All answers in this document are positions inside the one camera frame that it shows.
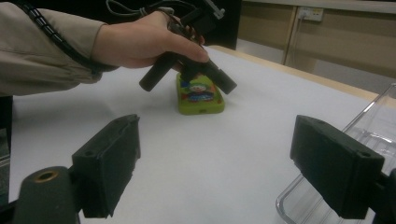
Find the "beige jacket sleeve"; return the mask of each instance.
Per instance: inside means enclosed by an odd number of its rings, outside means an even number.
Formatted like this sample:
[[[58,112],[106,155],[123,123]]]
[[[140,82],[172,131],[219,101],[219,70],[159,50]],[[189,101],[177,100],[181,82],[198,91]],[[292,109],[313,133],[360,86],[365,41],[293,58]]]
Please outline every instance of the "beige jacket sleeve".
[[[90,58],[102,22],[39,11],[71,46]],[[66,56],[11,3],[0,3],[0,34],[0,96],[63,91],[101,77]]]

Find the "clear plastic tray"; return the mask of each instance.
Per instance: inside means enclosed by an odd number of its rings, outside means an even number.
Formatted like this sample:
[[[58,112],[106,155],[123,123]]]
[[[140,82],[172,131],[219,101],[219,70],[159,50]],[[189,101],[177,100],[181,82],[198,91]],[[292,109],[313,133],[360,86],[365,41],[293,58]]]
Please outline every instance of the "clear plastic tray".
[[[354,118],[344,133],[384,156],[382,172],[389,175],[396,168],[396,83]],[[302,175],[277,197],[276,210],[288,224],[371,224],[375,216],[369,210],[364,220],[340,218]]]

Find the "black mount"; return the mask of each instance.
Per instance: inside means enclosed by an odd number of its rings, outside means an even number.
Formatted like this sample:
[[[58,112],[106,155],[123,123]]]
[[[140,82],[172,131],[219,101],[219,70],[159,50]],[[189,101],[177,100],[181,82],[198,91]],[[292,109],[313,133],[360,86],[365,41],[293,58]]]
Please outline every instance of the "black mount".
[[[80,210],[85,217],[112,216],[140,158],[138,121],[137,115],[114,119],[73,154],[69,169],[26,177],[19,199],[0,209],[0,223],[75,224]]]
[[[381,172],[384,157],[330,124],[297,116],[290,157],[338,216],[396,223],[396,169]]]
[[[218,9],[212,1],[204,0],[204,2],[203,7],[196,8],[180,21],[171,20],[168,23],[168,29],[198,44],[199,41],[195,37],[215,29],[217,21],[223,17],[224,13],[224,10]],[[184,81],[190,82],[197,75],[202,74],[209,77],[226,94],[236,87],[236,83],[212,61],[198,63],[174,52],[165,52],[140,80],[140,86],[145,91],[151,91],[177,63],[183,66],[181,79]]]

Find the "person's arm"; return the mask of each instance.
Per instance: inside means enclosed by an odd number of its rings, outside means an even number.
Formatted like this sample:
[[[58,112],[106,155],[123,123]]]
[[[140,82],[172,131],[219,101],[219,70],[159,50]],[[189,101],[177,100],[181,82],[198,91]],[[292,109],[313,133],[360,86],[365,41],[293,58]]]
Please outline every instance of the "person's arm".
[[[168,18],[161,12],[115,25],[46,9],[40,12],[79,53],[99,63],[148,66],[166,51],[208,61],[204,49],[167,30]],[[0,96],[63,91],[100,78],[68,58],[10,3],[0,3],[0,31],[7,34],[0,36]]]
[[[46,9],[40,12],[71,46],[91,57],[102,22]],[[67,57],[11,3],[0,3],[0,32],[0,96],[63,91],[100,78]]]

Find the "black handheld tool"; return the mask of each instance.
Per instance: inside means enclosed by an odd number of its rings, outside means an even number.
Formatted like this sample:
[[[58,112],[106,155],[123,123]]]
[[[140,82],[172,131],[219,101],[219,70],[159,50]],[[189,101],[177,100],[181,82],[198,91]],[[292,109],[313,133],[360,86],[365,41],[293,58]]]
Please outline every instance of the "black handheld tool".
[[[180,21],[170,15],[172,20],[168,23],[168,29],[199,44],[196,36],[204,35],[216,28],[216,21],[223,16],[224,9],[220,10],[212,1],[204,0],[203,7],[196,8]],[[209,77],[226,94],[236,87],[236,83],[212,61],[198,63],[174,52],[165,52],[140,80],[140,86],[145,91],[151,91],[176,63],[182,64],[181,78],[187,82],[202,74]]]

